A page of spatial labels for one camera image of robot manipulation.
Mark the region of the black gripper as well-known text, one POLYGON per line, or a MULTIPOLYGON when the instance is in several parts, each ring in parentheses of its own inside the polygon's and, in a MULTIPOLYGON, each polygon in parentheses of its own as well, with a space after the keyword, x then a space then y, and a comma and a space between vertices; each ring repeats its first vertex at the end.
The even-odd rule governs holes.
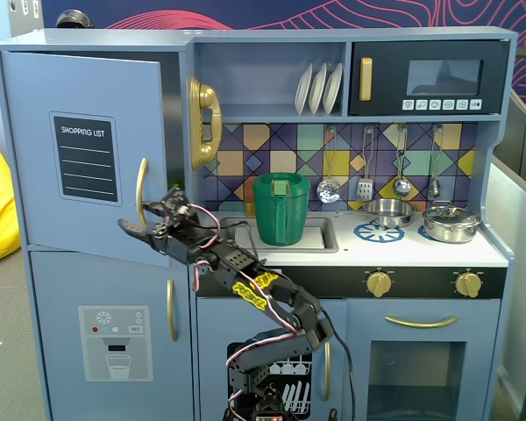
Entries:
POLYGON ((217 244, 219 239, 215 238, 215 231, 189 223, 173 226, 176 212, 171 203, 147 201, 142 203, 142 210, 162 218, 168 225, 144 225, 120 218, 117 225, 125 234, 185 265, 207 260, 212 268, 229 266, 224 258, 226 248, 217 244))

